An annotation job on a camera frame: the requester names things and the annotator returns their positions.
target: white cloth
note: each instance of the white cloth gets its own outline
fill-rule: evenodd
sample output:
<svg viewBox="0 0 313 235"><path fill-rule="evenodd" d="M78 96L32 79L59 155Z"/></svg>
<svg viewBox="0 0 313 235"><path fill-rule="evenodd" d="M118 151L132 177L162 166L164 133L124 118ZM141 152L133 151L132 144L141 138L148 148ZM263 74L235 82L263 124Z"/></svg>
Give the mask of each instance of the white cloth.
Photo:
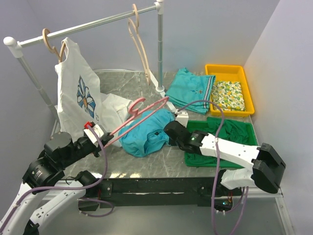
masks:
<svg viewBox="0 0 313 235"><path fill-rule="evenodd" d="M114 130L126 120L131 100L113 94L102 96L100 79L80 54L78 45L69 38L63 42L66 59L55 66L61 131L76 141L84 135L87 121L101 124L107 132Z"/></svg>

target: yellow plastic tray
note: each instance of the yellow plastic tray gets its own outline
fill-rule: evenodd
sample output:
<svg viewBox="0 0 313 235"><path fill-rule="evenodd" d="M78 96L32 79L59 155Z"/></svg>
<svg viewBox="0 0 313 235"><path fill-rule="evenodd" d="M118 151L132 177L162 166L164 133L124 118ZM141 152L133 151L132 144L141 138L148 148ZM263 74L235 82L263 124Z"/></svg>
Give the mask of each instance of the yellow plastic tray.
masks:
<svg viewBox="0 0 313 235"><path fill-rule="evenodd" d="M215 75L216 81L240 82L243 91L246 111L223 111L225 116L247 117L254 114L254 107L250 96L248 84L244 68L237 65L205 65L205 73L207 75ZM210 104L210 112L212 115L220 116L219 110L214 110Z"/></svg>

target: white wall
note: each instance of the white wall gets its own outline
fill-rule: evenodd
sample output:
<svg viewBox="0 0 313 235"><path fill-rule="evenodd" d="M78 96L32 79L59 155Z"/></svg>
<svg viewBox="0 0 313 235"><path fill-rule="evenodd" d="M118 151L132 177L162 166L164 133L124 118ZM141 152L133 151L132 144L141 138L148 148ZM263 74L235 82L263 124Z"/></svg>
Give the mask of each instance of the white wall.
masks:
<svg viewBox="0 0 313 235"><path fill-rule="evenodd" d="M28 0L37 19L61 30L156 0ZM207 63L244 65L279 0L165 0L164 71ZM157 13L141 14L139 32L150 67L157 70ZM127 19L69 36L93 69L142 70Z"/></svg>
<svg viewBox="0 0 313 235"><path fill-rule="evenodd" d="M282 190L298 235L313 233L312 9L281 0L245 65L259 141L287 165Z"/></svg>
<svg viewBox="0 0 313 235"><path fill-rule="evenodd" d="M17 194L28 165L48 140L53 117L26 73L2 43L6 36L22 41L42 27L24 0L2 0L0 7L0 218ZM56 102L56 58L43 45L24 50L38 79Z"/></svg>

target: gray marble table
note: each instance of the gray marble table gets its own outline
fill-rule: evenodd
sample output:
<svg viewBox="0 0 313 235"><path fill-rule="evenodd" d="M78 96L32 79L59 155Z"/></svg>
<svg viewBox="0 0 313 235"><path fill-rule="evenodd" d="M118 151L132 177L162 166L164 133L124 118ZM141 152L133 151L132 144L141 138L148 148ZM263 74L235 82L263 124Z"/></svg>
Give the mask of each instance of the gray marble table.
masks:
<svg viewBox="0 0 313 235"><path fill-rule="evenodd" d="M153 85L148 86L143 72L133 71L99 71L101 92L112 93L135 100L141 96L146 98L145 105L160 99ZM167 89L175 77L175 72L164 74L164 86ZM210 114L201 115L188 111L189 120L206 120ZM250 117L228 117L243 122L250 122ZM184 152L176 146L164 146L160 151L144 158L136 158L122 148L109 146L107 178L172 178L172 177L212 177L214 167L188 167L184 163ZM67 176L76 176L82 170L102 174L104 158L88 155L65 170Z"/></svg>

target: metal rod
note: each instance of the metal rod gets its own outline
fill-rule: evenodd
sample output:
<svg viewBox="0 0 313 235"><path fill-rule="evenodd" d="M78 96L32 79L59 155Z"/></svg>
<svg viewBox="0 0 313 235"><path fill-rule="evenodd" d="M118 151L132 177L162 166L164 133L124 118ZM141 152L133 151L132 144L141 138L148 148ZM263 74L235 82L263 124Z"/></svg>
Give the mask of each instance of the metal rod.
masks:
<svg viewBox="0 0 313 235"><path fill-rule="evenodd" d="M48 106L48 108L50 109L50 111L52 112L53 116L55 117L55 119L60 122L59 120L59 116L57 113L56 108L54 107L54 105L52 104L49 96L47 95L47 93L45 92L45 90L43 89L43 87L41 86L41 84L39 83L36 75L34 74L34 72L31 70L29 64L26 62L24 56L17 58L17 60L19 61L19 63L22 65L23 69L25 70L25 72L27 73L28 77L30 78L30 80L34 83L36 89L38 90L39 94L41 95L41 97L44 99L46 105Z"/></svg>
<svg viewBox="0 0 313 235"><path fill-rule="evenodd" d="M157 34L158 34L158 44L157 44L157 80L158 89L164 90L163 87L163 14L157 15Z"/></svg>
<svg viewBox="0 0 313 235"><path fill-rule="evenodd" d="M148 7L144 7L144 8L139 9L138 10L138 14L144 13L144 12L148 12L148 11L152 11L152 10L156 10L156 9L157 9L157 6L155 4L153 4L152 6L148 6ZM123 19L123 18L134 16L134 15L135 15L134 11L128 11L128 12L124 12L124 13L117 14L117 15L114 15L114 16L109 16L109 17L106 17L106 18L103 18L103 19L100 19L100 20L96 20L96 21L93 21L93 22L81 24L81 25L78 25L78 26L75 26L75 27L72 27L72 28L67 28L67 29L63 29L63 30L57 31L57 32L49 33L48 34L48 38L52 39L52 38L62 37L62 36L65 36L65 35L68 35L68 34L71 34L71 33L75 33L75 32L79 32L79 31L85 30L87 28L93 28L93 27L96 27L96 26L99 26L99 25L102 25L102 24L107 24L107 23L110 23L110 22L113 22L113 21L117 21L117 20L120 20L120 19ZM42 43L42 42L44 42L44 40L43 40L43 37L40 36L40 37L37 37L37 38L33 38L33 39L29 39L29 40L26 40L26 41L23 41L23 42L19 42L19 45L22 46L22 47L28 47L28 46L35 45L35 44Z"/></svg>

